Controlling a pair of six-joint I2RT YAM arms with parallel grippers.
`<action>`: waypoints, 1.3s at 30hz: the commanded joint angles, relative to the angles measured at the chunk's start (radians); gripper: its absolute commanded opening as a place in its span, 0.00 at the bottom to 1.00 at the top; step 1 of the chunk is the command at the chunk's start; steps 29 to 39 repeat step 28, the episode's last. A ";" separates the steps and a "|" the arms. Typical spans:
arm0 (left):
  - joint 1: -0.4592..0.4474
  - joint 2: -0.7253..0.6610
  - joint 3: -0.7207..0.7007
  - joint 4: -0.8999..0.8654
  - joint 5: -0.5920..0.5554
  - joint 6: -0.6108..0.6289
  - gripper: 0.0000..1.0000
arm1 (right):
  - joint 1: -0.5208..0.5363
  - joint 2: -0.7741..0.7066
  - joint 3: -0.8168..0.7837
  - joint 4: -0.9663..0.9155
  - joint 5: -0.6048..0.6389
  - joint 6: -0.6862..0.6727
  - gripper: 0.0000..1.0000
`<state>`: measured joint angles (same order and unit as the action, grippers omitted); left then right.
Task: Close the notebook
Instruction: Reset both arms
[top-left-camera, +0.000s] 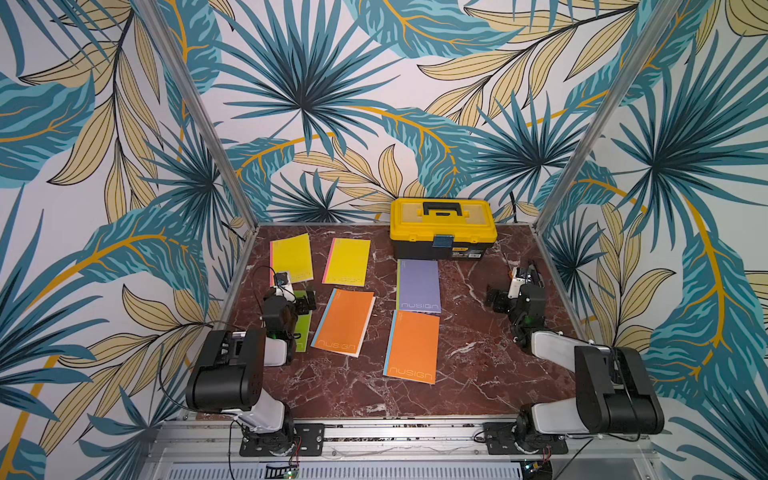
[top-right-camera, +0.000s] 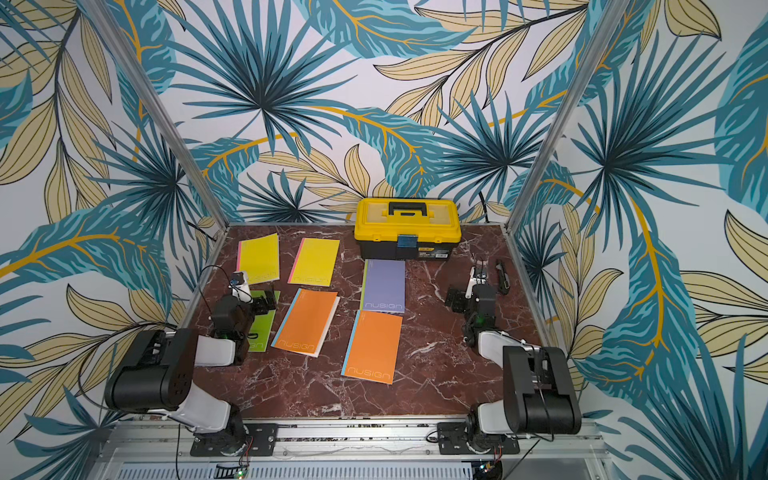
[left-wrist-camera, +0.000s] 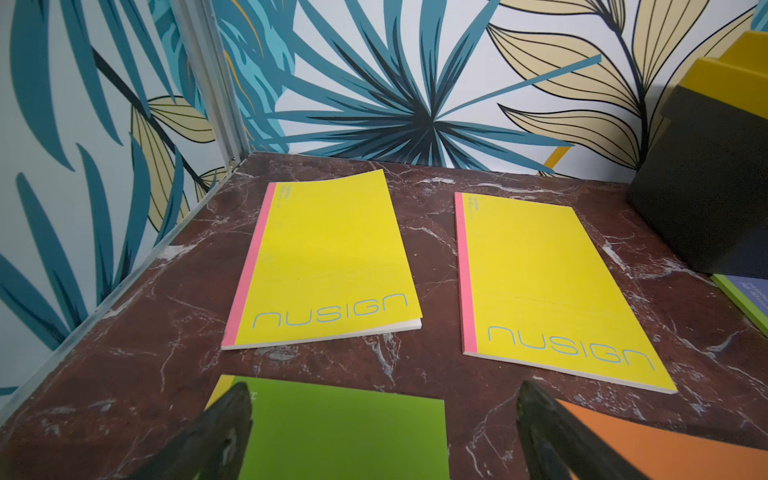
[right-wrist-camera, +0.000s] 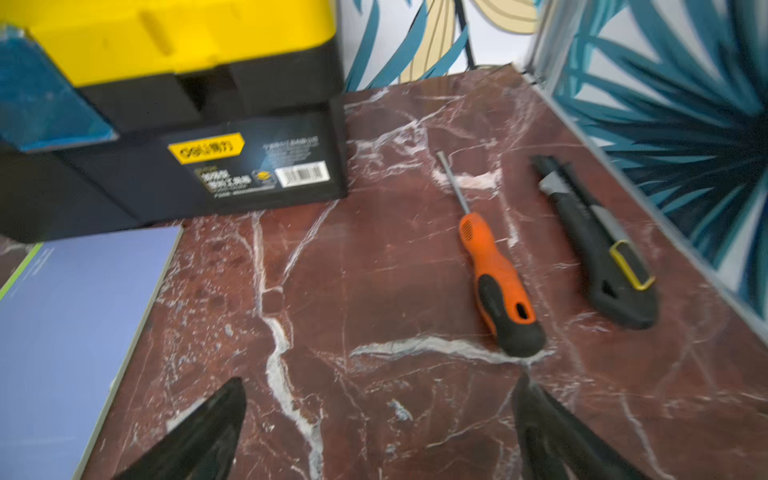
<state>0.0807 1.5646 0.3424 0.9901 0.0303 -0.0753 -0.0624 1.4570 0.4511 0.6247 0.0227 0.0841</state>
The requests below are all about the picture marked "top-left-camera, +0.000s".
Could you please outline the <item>yellow cover notebook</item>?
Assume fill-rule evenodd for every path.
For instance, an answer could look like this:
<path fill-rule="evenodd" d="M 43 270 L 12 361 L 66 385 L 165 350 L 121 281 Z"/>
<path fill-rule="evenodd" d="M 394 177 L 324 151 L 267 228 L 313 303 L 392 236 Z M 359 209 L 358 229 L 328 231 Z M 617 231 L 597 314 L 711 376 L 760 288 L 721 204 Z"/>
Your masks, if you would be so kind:
<path fill-rule="evenodd" d="M 309 235 L 271 241 L 270 266 L 277 273 L 287 272 L 292 283 L 313 280 Z"/>
<path fill-rule="evenodd" d="M 334 238 L 322 282 L 324 284 L 363 287 L 366 280 L 370 245 L 369 240 Z"/>

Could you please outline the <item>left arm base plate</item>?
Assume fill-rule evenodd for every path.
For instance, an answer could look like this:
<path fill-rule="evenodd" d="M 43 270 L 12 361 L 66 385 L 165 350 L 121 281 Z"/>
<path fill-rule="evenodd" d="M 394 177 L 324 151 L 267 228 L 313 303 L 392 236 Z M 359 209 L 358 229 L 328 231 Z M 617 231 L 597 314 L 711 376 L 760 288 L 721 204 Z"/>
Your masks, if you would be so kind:
<path fill-rule="evenodd" d="M 243 435 L 239 455 L 241 457 L 284 457 L 298 455 L 319 457 L 322 455 L 326 425 L 322 423 L 298 423 L 285 425 L 273 433 Z"/>

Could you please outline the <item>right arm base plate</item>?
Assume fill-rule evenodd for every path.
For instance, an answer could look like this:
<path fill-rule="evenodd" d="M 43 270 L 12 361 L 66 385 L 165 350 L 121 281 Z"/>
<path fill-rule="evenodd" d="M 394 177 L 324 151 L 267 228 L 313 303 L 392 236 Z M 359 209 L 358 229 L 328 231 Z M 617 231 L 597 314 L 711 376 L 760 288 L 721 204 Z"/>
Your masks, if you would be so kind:
<path fill-rule="evenodd" d="M 481 430 L 489 455 L 563 455 L 568 453 L 564 436 L 539 433 L 512 422 L 487 422 Z"/>

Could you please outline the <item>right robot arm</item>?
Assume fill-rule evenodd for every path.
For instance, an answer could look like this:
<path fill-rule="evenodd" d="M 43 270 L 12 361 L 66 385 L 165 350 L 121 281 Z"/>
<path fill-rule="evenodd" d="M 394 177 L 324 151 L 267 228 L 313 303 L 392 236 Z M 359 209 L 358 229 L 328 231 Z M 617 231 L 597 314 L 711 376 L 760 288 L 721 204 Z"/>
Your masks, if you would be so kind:
<path fill-rule="evenodd" d="M 488 289 L 487 305 L 507 315 L 513 341 L 524 352 L 573 373 L 575 394 L 524 406 L 513 421 L 484 424 L 477 439 L 489 454 L 549 456 L 567 453 L 569 437 L 638 441 L 661 433 L 663 410 L 640 353 L 547 328 L 547 294 L 535 263 L 512 267 L 509 277 L 507 289 Z"/>

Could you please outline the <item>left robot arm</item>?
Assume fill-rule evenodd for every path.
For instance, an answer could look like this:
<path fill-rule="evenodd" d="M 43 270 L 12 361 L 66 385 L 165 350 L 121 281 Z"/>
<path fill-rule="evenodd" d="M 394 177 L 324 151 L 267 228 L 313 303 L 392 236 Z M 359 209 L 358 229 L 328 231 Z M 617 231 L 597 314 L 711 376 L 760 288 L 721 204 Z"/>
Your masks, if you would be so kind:
<path fill-rule="evenodd" d="M 242 431 L 243 456 L 296 455 L 300 448 L 290 408 L 265 390 L 264 371 L 292 362 L 299 316 L 310 312 L 314 300 L 297 296 L 285 271 L 274 271 L 272 280 L 260 301 L 262 324 L 209 333 L 185 391 L 188 409 L 232 417 Z"/>

